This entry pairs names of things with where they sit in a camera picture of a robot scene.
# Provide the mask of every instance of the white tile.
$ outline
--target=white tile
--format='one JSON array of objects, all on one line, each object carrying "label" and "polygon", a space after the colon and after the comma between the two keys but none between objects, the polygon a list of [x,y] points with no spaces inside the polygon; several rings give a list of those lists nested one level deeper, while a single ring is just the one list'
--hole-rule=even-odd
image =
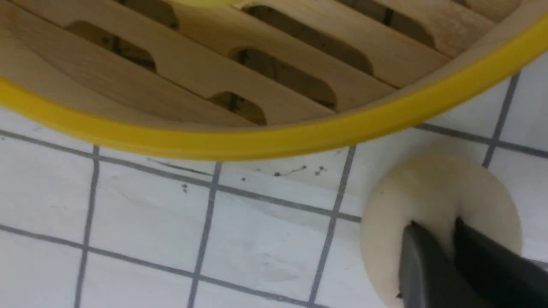
[{"label": "white tile", "polygon": [[211,181],[213,179],[213,173],[215,172],[215,162],[152,157],[117,151],[107,147],[101,147],[100,154],[204,181]]},{"label": "white tile", "polygon": [[266,299],[207,282],[200,282],[196,293],[196,308],[297,308],[276,299]]},{"label": "white tile", "polygon": [[192,280],[90,253],[82,308],[186,307]]},{"label": "white tile", "polygon": [[307,300],[329,217],[217,193],[202,274]]},{"label": "white tile", "polygon": [[337,221],[316,303],[330,308],[385,307],[363,267],[361,234],[358,223]]},{"label": "white tile", "polygon": [[458,156],[482,163],[487,145],[415,128],[358,145],[342,199],[341,212],[362,216],[377,182],[398,164],[417,155]]},{"label": "white tile", "polygon": [[209,189],[101,163],[90,244],[193,270]]},{"label": "white tile", "polygon": [[81,250],[0,232],[0,303],[72,308]]},{"label": "white tile", "polygon": [[93,145],[56,132],[0,106],[0,129],[47,141],[84,152],[93,152]]},{"label": "white tile", "polygon": [[499,120],[510,80],[491,89],[427,123],[491,138]]},{"label": "white tile", "polygon": [[348,149],[268,161],[225,163],[219,183],[333,209]]},{"label": "white tile", "polygon": [[523,228],[523,256],[548,262],[548,159],[497,149],[489,169],[516,202]]},{"label": "white tile", "polygon": [[548,151],[548,53],[523,69],[501,140]]},{"label": "white tile", "polygon": [[0,140],[0,224],[81,243],[93,161]]}]

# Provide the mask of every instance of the wooden slat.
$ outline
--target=wooden slat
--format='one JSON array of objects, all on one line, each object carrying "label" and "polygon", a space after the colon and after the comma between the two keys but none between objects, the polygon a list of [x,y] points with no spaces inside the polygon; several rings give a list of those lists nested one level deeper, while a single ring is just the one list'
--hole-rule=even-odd
[{"label": "wooden slat", "polygon": [[87,21],[146,49],[157,73],[205,98],[233,92],[264,111],[268,124],[318,119],[333,112],[276,82],[111,0],[15,0],[60,25]]},{"label": "wooden slat", "polygon": [[238,7],[257,5],[273,8],[361,51],[371,62],[374,76],[396,87],[413,83],[449,61],[335,0],[251,0]]},{"label": "wooden slat", "polygon": [[174,5],[179,31],[216,52],[255,48],[326,82],[346,111],[394,91],[375,78],[235,8],[203,9]]},{"label": "wooden slat", "polygon": [[[78,83],[122,105],[146,114],[172,121],[226,126],[251,126],[252,124],[232,113],[189,93],[172,83],[119,58],[108,50],[79,38],[21,8],[0,1],[0,23],[4,31],[11,32],[25,48],[45,60],[55,69],[70,76]],[[5,51],[13,45],[6,45]],[[28,71],[18,71],[21,62],[5,67],[2,75],[26,87]],[[48,91],[66,92],[57,84],[55,75],[42,76]],[[74,96],[75,104],[85,98]]]},{"label": "wooden slat", "polygon": [[436,48],[452,57],[461,54],[495,26],[486,17],[451,0],[374,1],[420,22],[433,35]]},{"label": "wooden slat", "polygon": [[503,21],[514,12],[523,0],[466,0],[470,8],[491,18],[494,21]]}]

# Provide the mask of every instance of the stain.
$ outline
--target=stain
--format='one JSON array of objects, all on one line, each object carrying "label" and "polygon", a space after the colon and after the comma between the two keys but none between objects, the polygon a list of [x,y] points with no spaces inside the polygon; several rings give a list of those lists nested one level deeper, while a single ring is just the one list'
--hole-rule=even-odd
[{"label": "stain", "polygon": [[163,162],[159,162],[155,159],[152,159],[152,158],[147,158],[148,161],[151,161],[151,162],[155,162],[157,164],[160,164],[162,166],[165,166],[165,167],[169,167],[169,168],[173,168],[173,169],[177,169],[177,170],[181,170],[181,171],[187,171],[187,172],[192,172],[192,173],[195,173],[195,174],[202,174],[202,175],[207,175],[207,176],[213,176],[213,174],[211,173],[206,173],[206,172],[202,172],[202,171],[198,171],[198,170],[194,170],[194,169],[191,169],[191,168],[185,168],[185,167],[180,167],[180,166],[175,166],[175,165],[172,165],[170,163],[163,163]]},{"label": "stain", "polygon": [[302,166],[301,168],[293,169],[293,170],[289,171],[288,173],[276,172],[276,173],[274,173],[274,176],[276,176],[276,177],[278,177],[278,176],[288,176],[288,175],[291,175],[293,173],[297,173],[297,172],[306,170],[306,168],[308,168],[308,167],[307,166]]},{"label": "stain", "polygon": [[319,176],[320,174],[322,174],[322,172],[327,172],[327,169],[324,166],[320,166],[318,171],[314,172],[314,174],[316,176]]}]

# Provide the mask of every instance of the grout line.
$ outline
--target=grout line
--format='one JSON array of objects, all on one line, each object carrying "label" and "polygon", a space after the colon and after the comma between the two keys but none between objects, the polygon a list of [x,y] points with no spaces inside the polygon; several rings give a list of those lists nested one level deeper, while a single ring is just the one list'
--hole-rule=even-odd
[{"label": "grout line", "polygon": [[[93,146],[93,155],[99,154],[99,147]],[[93,159],[93,175],[92,183],[89,191],[89,205],[88,205],[88,216],[85,221],[84,229],[84,243],[82,247],[82,259],[80,260],[80,268],[78,271],[78,279],[76,282],[76,295],[74,307],[79,308],[82,301],[82,288],[84,285],[84,276],[85,276],[85,267],[88,262],[88,248],[89,248],[89,239],[92,233],[92,221],[93,213],[95,211],[95,196],[97,191],[97,182],[99,181],[99,161]]]},{"label": "grout line", "polygon": [[521,73],[518,72],[510,79],[510,85],[508,86],[506,97],[504,97],[503,107],[500,111],[499,120],[496,123],[495,133],[493,134],[493,143],[489,146],[487,154],[485,155],[485,160],[483,161],[483,166],[485,168],[489,168],[489,165],[493,160],[493,155],[495,154],[496,142],[500,140],[500,136],[503,134],[504,124],[506,123],[506,118],[508,118],[508,112],[510,111],[517,85],[520,82],[520,74]]},{"label": "grout line", "polygon": [[155,269],[155,270],[168,272],[168,273],[172,273],[172,274],[176,274],[176,275],[180,275],[180,276],[185,276],[185,277],[189,277],[189,278],[194,278],[194,276],[195,276],[194,273],[189,272],[189,271],[176,269],[176,268],[170,267],[170,266],[155,264],[155,263],[152,263],[152,262],[149,262],[149,261],[144,261],[144,260],[132,258],[130,256],[126,256],[126,255],[123,255],[123,254],[118,254],[118,253],[115,253],[115,252],[109,252],[108,250],[89,247],[88,251],[91,252],[91,253],[94,253],[94,254],[106,256],[106,257],[117,259],[117,260],[120,260],[120,261],[125,261],[125,262],[128,262],[128,263],[148,267],[149,269]]},{"label": "grout line", "polygon": [[16,235],[20,235],[20,236],[24,236],[24,237],[28,237],[28,238],[37,239],[37,240],[43,241],[43,242],[49,242],[49,243],[53,243],[53,244],[68,246],[68,247],[72,247],[72,248],[78,248],[78,249],[83,248],[82,244],[72,242],[72,241],[69,241],[67,239],[62,239],[62,238],[48,236],[48,235],[41,235],[41,234],[38,234],[38,233],[25,231],[25,230],[13,228],[13,227],[10,227],[10,226],[0,225],[0,231],[4,231],[6,233],[12,233],[12,234],[16,234]]},{"label": "grout line", "polygon": [[329,255],[329,250],[331,248],[331,243],[333,242],[333,236],[335,235],[335,227],[337,222],[337,216],[340,212],[341,204],[343,203],[344,193],[346,191],[346,184],[348,183],[348,178],[350,176],[350,171],[352,168],[352,163],[354,162],[354,155],[356,154],[356,146],[349,148],[348,155],[346,157],[346,162],[344,169],[342,171],[341,182],[339,185],[339,191],[337,193],[337,198],[335,200],[335,205],[333,207],[333,215],[329,221],[329,227],[327,230],[326,241],[323,246],[322,254],[319,258],[318,269],[316,271],[316,276],[314,277],[314,282],[312,284],[312,290],[310,291],[309,297],[309,307],[313,306],[316,301],[316,296],[318,295],[319,284],[322,281],[323,270],[326,267],[327,257]]},{"label": "grout line", "polygon": [[83,157],[86,157],[86,158],[93,158],[92,153],[71,149],[71,148],[66,147],[66,146],[53,144],[53,143],[50,143],[50,142],[47,142],[47,141],[42,141],[42,140],[39,140],[39,139],[36,139],[36,138],[27,137],[27,136],[23,136],[23,135],[20,135],[20,134],[15,134],[15,133],[3,130],[3,129],[0,129],[0,135],[6,136],[8,138],[15,139],[15,140],[25,141],[25,142],[28,142],[28,143],[31,143],[31,144],[47,147],[47,148],[52,149],[52,150],[58,150],[58,151],[61,151],[61,152],[75,154],[75,155],[83,156]]},{"label": "grout line", "polygon": [[[16,229],[16,228],[9,227],[9,226],[0,225],[0,231],[4,231],[6,233],[12,233],[12,234],[15,234],[15,235],[20,235],[20,236],[25,236],[25,237],[28,237],[28,238],[37,239],[37,240],[43,241],[43,242],[49,242],[49,243],[74,247],[74,248],[78,248],[78,249],[84,249],[84,245],[82,245],[80,243],[71,242],[69,240],[61,239],[61,238],[57,238],[57,237],[40,235],[40,234],[37,234],[37,233],[24,231],[24,230]],[[254,289],[251,289],[251,288],[248,288],[248,287],[240,286],[240,285],[237,285],[237,284],[234,284],[234,283],[222,281],[222,280],[207,277],[207,276],[195,275],[194,273],[192,273],[190,271],[185,271],[185,270],[176,269],[176,268],[169,267],[169,266],[155,264],[155,263],[152,263],[152,262],[149,262],[149,261],[144,261],[144,260],[132,258],[130,256],[126,256],[126,255],[123,255],[123,254],[110,252],[108,250],[103,250],[103,249],[99,249],[99,248],[95,248],[95,247],[88,247],[87,249],[88,249],[88,252],[93,253],[93,254],[106,256],[108,258],[113,258],[113,259],[116,259],[116,260],[125,261],[125,262],[131,263],[131,264],[144,266],[144,267],[148,267],[150,269],[155,269],[155,270],[159,270],[159,271],[163,271],[163,272],[168,272],[168,273],[172,273],[172,274],[175,274],[175,275],[184,276],[184,277],[188,277],[188,278],[196,278],[197,277],[200,281],[208,282],[208,283],[214,284],[214,285],[219,286],[219,287],[232,289],[232,290],[244,292],[244,293],[251,294],[251,295],[257,295],[257,296],[263,297],[265,299],[277,300],[277,301],[281,301],[281,302],[284,302],[284,303],[297,304],[297,305],[300,305],[300,306],[306,306],[308,304],[305,301],[293,299],[293,298],[290,298],[290,297],[287,297],[287,296],[274,294],[274,293],[269,293],[269,292],[263,292],[263,291],[259,291],[259,290],[254,290]],[[322,305],[315,305],[314,308],[326,308],[326,307],[322,306]]]},{"label": "grout line", "polygon": [[449,137],[454,137],[458,139],[464,139],[466,141],[472,141],[477,142],[481,144],[487,144],[491,145],[493,143],[493,140],[488,137],[483,137],[479,135],[474,135],[470,133],[461,132],[459,130],[454,130],[450,128],[445,128],[441,126],[436,126],[428,123],[422,123],[417,126],[415,126],[416,129],[424,130],[426,132],[436,133],[440,135],[445,135]]},{"label": "grout line", "polygon": [[538,150],[538,149],[534,149],[532,147],[512,144],[512,143],[504,142],[504,141],[499,141],[496,145],[501,149],[510,150],[510,151],[513,151],[513,152],[519,152],[519,153],[530,155],[530,156],[536,156],[536,157],[548,159],[548,151]]},{"label": "grout line", "polygon": [[321,215],[326,215],[326,216],[331,216],[333,214],[333,211],[328,210],[328,209],[317,208],[317,207],[309,206],[307,204],[287,201],[287,200],[276,198],[276,197],[265,196],[265,195],[261,195],[259,193],[255,193],[255,192],[240,190],[240,189],[237,189],[237,188],[234,188],[234,187],[219,185],[217,190],[221,191],[221,192],[226,192],[226,193],[229,193],[229,194],[235,195],[235,196],[240,196],[240,197],[249,198],[249,199],[253,199],[253,200],[272,203],[272,204],[276,204],[278,206],[283,206],[283,207],[297,209],[297,210],[303,210],[303,211],[306,211],[306,212],[311,212],[311,213],[316,213],[316,214],[321,214]]},{"label": "grout line", "polygon": [[206,255],[207,242],[209,239],[209,231],[211,230],[211,224],[213,220],[213,209],[215,207],[215,196],[217,194],[217,187],[219,186],[219,178],[221,175],[222,163],[215,164],[215,173],[213,174],[213,181],[209,190],[209,202],[207,206],[207,213],[205,215],[204,229],[202,232],[202,240],[200,241],[200,248],[198,251],[198,258],[196,259],[196,267],[194,274],[196,277],[192,279],[192,286],[190,288],[189,302],[187,308],[193,308],[196,301],[196,292],[198,291],[198,276],[202,272],[202,265],[204,257]]},{"label": "grout line", "polygon": [[219,280],[219,279],[207,277],[207,276],[200,276],[199,279],[200,279],[200,281],[203,281],[203,282],[208,282],[208,283],[211,283],[211,284],[215,284],[217,286],[225,287],[227,289],[232,289],[232,290],[247,293],[247,294],[250,294],[250,295],[260,296],[262,298],[269,299],[269,300],[281,301],[281,302],[284,302],[284,303],[289,303],[289,304],[294,304],[294,305],[299,305],[299,306],[307,306],[308,305],[307,301],[293,299],[293,298],[290,298],[290,297],[287,297],[287,296],[284,296],[284,295],[278,295],[278,294],[273,294],[273,293],[269,293],[269,292],[259,291],[259,290],[251,289],[251,288],[248,288],[248,287],[239,286],[237,284],[233,284],[233,283],[230,283],[230,282],[222,281],[222,280]]},{"label": "grout line", "polygon": [[349,221],[351,223],[358,223],[358,224],[362,223],[362,218],[360,216],[354,216],[354,215],[350,215],[350,214],[339,213],[339,215],[337,215],[337,218]]},{"label": "grout line", "polygon": [[128,162],[128,161],[125,161],[123,159],[106,157],[106,156],[102,156],[102,155],[99,155],[97,157],[97,159],[100,162],[111,163],[111,164],[115,164],[115,165],[118,165],[118,166],[128,167],[128,168],[131,168],[131,169],[142,171],[144,173],[157,175],[157,176],[160,176],[160,177],[166,178],[166,179],[182,181],[182,182],[185,182],[185,183],[188,183],[188,184],[193,184],[193,185],[202,186],[202,187],[211,187],[211,183],[209,181],[198,180],[198,179],[195,179],[195,178],[191,178],[190,176],[181,175],[181,174],[177,174],[177,173],[171,173],[171,172],[168,172],[168,171],[163,171],[163,170],[148,167],[148,166],[145,166],[145,165],[141,165],[141,164],[137,164],[137,163],[133,163],[133,162]]},{"label": "grout line", "polygon": [[[424,130],[424,131],[428,131],[428,132],[433,132],[433,133],[437,133],[437,134],[441,134],[441,135],[454,137],[454,138],[459,138],[459,139],[463,139],[463,140],[467,140],[467,141],[477,142],[477,143],[480,143],[480,144],[487,144],[487,145],[496,144],[496,146],[500,147],[501,149],[506,149],[506,150],[509,150],[509,151],[518,152],[518,153],[522,153],[522,154],[525,154],[525,155],[536,156],[536,157],[548,159],[548,151],[544,151],[544,150],[540,150],[540,149],[534,149],[534,148],[528,147],[528,146],[512,144],[512,143],[504,142],[504,141],[494,142],[492,139],[490,139],[488,137],[473,135],[473,134],[470,134],[470,133],[460,132],[458,130],[439,127],[439,126],[431,125],[431,124],[427,124],[427,123],[420,124],[420,125],[416,126],[415,128],[420,129],[420,130]],[[176,173],[171,173],[171,172],[168,172],[168,171],[148,167],[148,166],[141,165],[141,164],[138,164],[138,163],[125,161],[123,159],[112,158],[112,157],[107,157],[107,156],[102,156],[102,155],[97,156],[97,155],[94,155],[92,153],[87,153],[87,152],[84,152],[84,151],[74,150],[74,149],[71,149],[69,147],[64,147],[64,146],[52,144],[52,143],[47,142],[47,141],[42,141],[42,140],[38,140],[38,139],[35,139],[35,138],[27,137],[27,136],[24,136],[24,135],[15,134],[15,133],[12,133],[12,132],[7,132],[7,131],[1,130],[1,129],[0,129],[0,135],[6,136],[6,137],[9,137],[9,138],[12,138],[12,139],[24,141],[24,142],[29,142],[31,144],[43,146],[43,147],[46,147],[46,148],[49,148],[49,149],[58,150],[58,151],[66,152],[66,153],[71,153],[71,154],[82,156],[82,157],[85,157],[85,158],[92,158],[92,159],[96,158],[100,162],[112,163],[112,164],[116,164],[116,165],[119,165],[119,166],[128,167],[128,168],[131,168],[131,169],[139,170],[139,171],[144,172],[144,173],[153,174],[153,175],[160,176],[160,177],[167,178],[167,179],[182,181],[182,182],[186,182],[186,183],[201,186],[201,187],[207,187],[207,188],[211,187],[211,183],[208,182],[208,181],[198,180],[198,179],[195,179],[195,178],[192,178],[192,177],[189,177],[189,176],[180,175],[180,174],[176,174]],[[268,203],[277,204],[279,206],[285,206],[285,207],[294,208],[294,209],[298,209],[298,210],[304,210],[304,211],[307,211],[307,212],[317,213],[317,214],[326,215],[326,216],[332,216],[333,215],[332,211],[329,211],[329,210],[326,210],[326,209],[316,208],[316,207],[313,207],[313,206],[309,206],[307,204],[302,204],[302,203],[287,201],[287,200],[283,200],[283,199],[279,199],[279,198],[275,198],[275,197],[265,196],[265,195],[261,195],[259,193],[240,190],[240,189],[237,189],[237,188],[228,187],[228,186],[224,186],[224,185],[219,185],[218,190],[223,191],[223,192],[227,192],[227,193],[230,193],[230,194],[233,194],[233,195],[237,195],[237,196],[242,196],[242,197],[247,197],[247,198],[251,198],[251,199],[257,199],[259,201],[264,201],[264,202],[268,202]],[[358,217],[358,216],[348,215],[348,214],[344,214],[344,213],[337,214],[337,217],[340,218],[340,219],[353,221],[353,222],[356,222],[356,223],[361,221],[361,218]]]}]

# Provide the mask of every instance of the bamboo steamer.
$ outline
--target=bamboo steamer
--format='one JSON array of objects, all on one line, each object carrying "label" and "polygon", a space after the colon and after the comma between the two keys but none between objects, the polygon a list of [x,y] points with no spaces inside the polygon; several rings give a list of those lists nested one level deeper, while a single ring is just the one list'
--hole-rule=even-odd
[{"label": "bamboo steamer", "polygon": [[[144,5],[153,8],[139,9]],[[282,157],[418,124],[548,49],[548,0],[364,0],[364,6],[371,10],[359,12],[344,0],[216,8],[0,0],[0,104],[131,152]],[[155,12],[169,13],[175,24]],[[270,14],[299,27],[284,28],[289,23],[267,20]],[[389,25],[387,16],[400,25]],[[412,27],[401,20],[426,38],[406,33]],[[330,43],[314,40],[319,35]],[[346,49],[330,49],[339,43]],[[262,58],[243,65],[235,61],[243,50]],[[272,60],[283,70],[268,68]]]}]

